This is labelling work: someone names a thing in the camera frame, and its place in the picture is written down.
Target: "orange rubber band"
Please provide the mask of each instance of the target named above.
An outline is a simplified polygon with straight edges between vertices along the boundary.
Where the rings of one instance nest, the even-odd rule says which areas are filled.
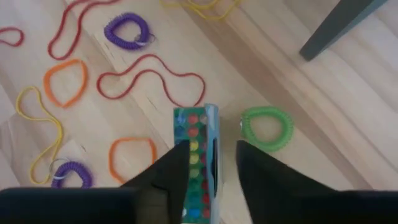
[[[54,94],[51,90],[50,78],[55,72],[62,70],[62,69],[66,68],[68,66],[71,66],[73,64],[76,64],[76,63],[80,64],[81,70],[83,72],[82,84],[81,84],[80,89],[78,90],[77,94],[75,96],[73,96],[72,98],[70,98],[70,100],[68,100],[66,103],[62,104],[56,99],[56,97],[54,96]],[[61,64],[58,64],[58,65],[52,67],[48,72],[45,73],[45,75],[43,77],[44,93],[49,98],[49,100],[53,104],[55,104],[55,106],[58,106],[61,108],[68,108],[69,106],[74,104],[77,100],[79,100],[79,98],[82,96],[82,94],[87,86],[87,79],[88,79],[88,72],[87,72],[86,64],[82,60],[72,59],[72,60],[63,62]]]
[[[150,149],[151,149],[151,153],[152,153],[152,164],[154,164],[155,160],[156,160],[156,145],[153,142],[153,140],[150,138],[127,137],[127,138],[120,138],[120,139],[115,140],[115,142],[112,143],[111,148],[109,149],[109,172],[111,173],[112,177],[114,177],[121,184],[124,184],[126,181],[123,179],[123,177],[121,177],[118,174],[118,172],[116,172],[116,170],[113,166],[114,152],[116,150],[116,146],[118,146],[119,143],[126,142],[126,141],[147,141],[150,145]]]

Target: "red rubber band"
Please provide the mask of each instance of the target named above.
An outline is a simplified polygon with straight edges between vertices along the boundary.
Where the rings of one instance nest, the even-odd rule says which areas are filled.
[[[102,80],[105,76],[110,75],[110,76],[115,76],[115,77],[121,77],[121,76],[127,74],[128,72],[130,72],[141,60],[144,60],[145,58],[148,58],[148,57],[154,57],[154,58],[156,58],[157,60],[159,60],[159,61],[162,63],[162,65],[166,68],[166,70],[169,71],[172,75],[174,75],[174,76],[176,76],[176,77],[182,78],[182,77],[194,76],[194,77],[199,78],[200,81],[201,81],[202,84],[203,84],[203,90],[202,90],[202,92],[200,93],[199,99],[198,99],[197,102],[194,104],[194,106],[198,105],[198,104],[202,101],[202,99],[203,99],[203,97],[204,97],[204,95],[205,95],[205,91],[206,91],[206,83],[205,83],[205,80],[204,80],[200,75],[198,75],[198,74],[196,74],[196,73],[192,73],[192,72],[183,73],[183,74],[178,74],[178,73],[172,72],[172,71],[168,68],[168,66],[166,66],[166,64],[163,62],[163,60],[160,59],[157,55],[154,55],[154,54],[145,54],[145,55],[139,57],[132,65],[130,65],[130,67],[128,67],[125,71],[123,71],[123,72],[121,72],[121,73],[113,73],[113,72],[105,72],[105,73],[102,73],[102,74],[98,77],[98,79],[97,79],[97,90],[98,90],[98,92],[99,92],[103,97],[105,97],[105,98],[107,98],[107,99],[110,99],[110,100],[117,100],[117,99],[120,99],[120,98],[126,96],[126,95],[130,92],[130,90],[134,87],[134,85],[136,84],[136,82],[138,81],[138,79],[139,79],[139,77],[140,77],[141,75],[143,75],[143,74],[145,74],[145,73],[147,73],[147,72],[152,72],[152,73],[155,73],[156,75],[158,75],[159,78],[162,80],[163,89],[164,89],[164,92],[166,93],[167,98],[168,98],[174,105],[176,105],[176,106],[178,106],[178,107],[184,107],[184,106],[182,106],[181,104],[179,104],[179,103],[177,103],[176,101],[173,100],[173,98],[170,96],[170,93],[169,93],[169,91],[168,91],[168,89],[167,89],[166,81],[164,80],[163,76],[162,76],[159,72],[156,72],[156,71],[153,70],[153,69],[145,69],[145,70],[140,71],[140,72],[132,79],[132,82],[131,82],[131,84],[129,85],[129,87],[128,87],[123,93],[121,93],[121,94],[118,95],[118,96],[108,96],[108,95],[106,95],[106,94],[104,93],[104,91],[101,89],[101,80]]]
[[[66,19],[67,19],[68,12],[71,11],[71,10],[73,9],[73,7],[75,7],[76,5],[78,5],[78,4],[80,4],[80,3],[88,2],[88,1],[90,1],[90,0],[76,0],[76,1],[73,1],[73,2],[70,3],[70,4],[67,6],[67,8],[64,10],[64,12],[63,12],[63,14],[62,14],[62,19],[61,19],[60,27],[58,28],[57,33],[55,34],[54,38],[49,42],[49,45],[48,45],[48,47],[47,47],[47,52],[48,52],[49,55],[50,55],[52,58],[54,58],[55,60],[65,60],[66,58],[68,58],[68,57],[72,54],[72,52],[74,51],[74,49],[75,49],[75,47],[76,47],[76,45],[77,45],[77,42],[78,42],[79,39],[80,39],[80,34],[81,34],[81,22],[82,22],[82,20],[83,20],[83,17],[84,17],[84,15],[86,14],[86,12],[88,12],[88,10],[90,10],[91,7],[99,6],[99,5],[113,4],[113,3],[116,3],[116,2],[118,2],[118,1],[120,1],[120,0],[95,1],[95,2],[89,3],[89,4],[82,10],[82,12],[81,12],[80,15],[79,15],[78,22],[77,22],[77,23],[78,23],[77,33],[76,33],[76,36],[75,36],[75,38],[74,38],[74,40],[73,40],[73,42],[72,42],[70,48],[68,49],[68,51],[66,52],[66,54],[65,54],[64,56],[61,56],[61,57],[56,57],[56,56],[54,56],[54,54],[53,54],[53,52],[52,52],[52,47],[53,47],[54,43],[58,40],[58,38],[60,38],[60,36],[61,36],[61,33],[62,33],[62,31],[63,31],[63,27],[65,26],[65,22],[66,22]]]
[[[25,34],[23,33],[23,31],[16,27],[5,27],[5,28],[0,29],[0,33],[8,32],[8,31],[17,31],[19,33],[19,40],[15,43],[10,43],[5,40],[0,40],[0,44],[7,44],[8,46],[11,46],[11,47],[19,47],[23,43],[24,37],[25,37]]]

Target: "dark gray chair leg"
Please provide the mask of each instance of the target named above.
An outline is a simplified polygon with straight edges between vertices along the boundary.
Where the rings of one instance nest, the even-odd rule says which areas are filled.
[[[315,58],[320,52],[347,33],[366,16],[375,11],[387,0],[340,0],[337,6],[326,17],[300,54],[306,59]]]

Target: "wooden floor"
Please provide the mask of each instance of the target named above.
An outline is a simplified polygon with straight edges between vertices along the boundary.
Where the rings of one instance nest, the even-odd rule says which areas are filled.
[[[47,44],[59,26],[68,2],[61,0],[0,0],[0,27],[18,26],[25,32],[22,47],[0,45],[0,187],[28,186],[30,163],[55,139],[53,124],[21,118],[15,111],[17,94],[27,85],[43,89],[44,73],[59,63],[47,54]],[[221,14],[232,0],[222,0]],[[206,103],[221,110],[224,162],[222,219],[249,223],[234,162],[240,114],[246,108],[274,105],[295,121],[294,138],[273,156],[335,189],[398,189],[398,1],[388,1],[373,15],[311,62],[298,54],[338,0],[245,0],[225,21],[205,21],[187,9],[164,9],[158,0],[122,0],[99,6],[86,15],[73,58],[85,61],[89,84],[82,99],[69,109],[45,106],[61,120],[65,140],[60,157],[84,162],[95,187],[119,184],[108,171],[111,143],[126,136],[149,136],[159,156],[173,142],[171,104],[155,75],[143,77],[127,97],[111,101],[96,91],[103,72],[121,72],[140,55],[155,53],[176,72],[197,72],[208,84]],[[82,7],[68,16],[55,53],[66,52],[76,32]],[[157,40],[142,52],[121,50],[108,42],[103,27],[122,12],[135,12],[150,25]],[[132,38],[136,27],[126,27]],[[191,105],[201,91],[194,78],[169,75],[149,60],[129,75],[109,78],[104,89],[122,92],[134,74],[154,68],[165,74],[172,96]],[[52,86],[65,101],[80,86],[78,67],[57,73]],[[44,116],[29,94],[23,109]],[[275,134],[259,121],[261,136]],[[50,156],[36,170],[41,180]],[[130,178],[150,163],[149,146],[131,142],[120,146],[117,169]],[[73,176],[67,186],[79,186]]]

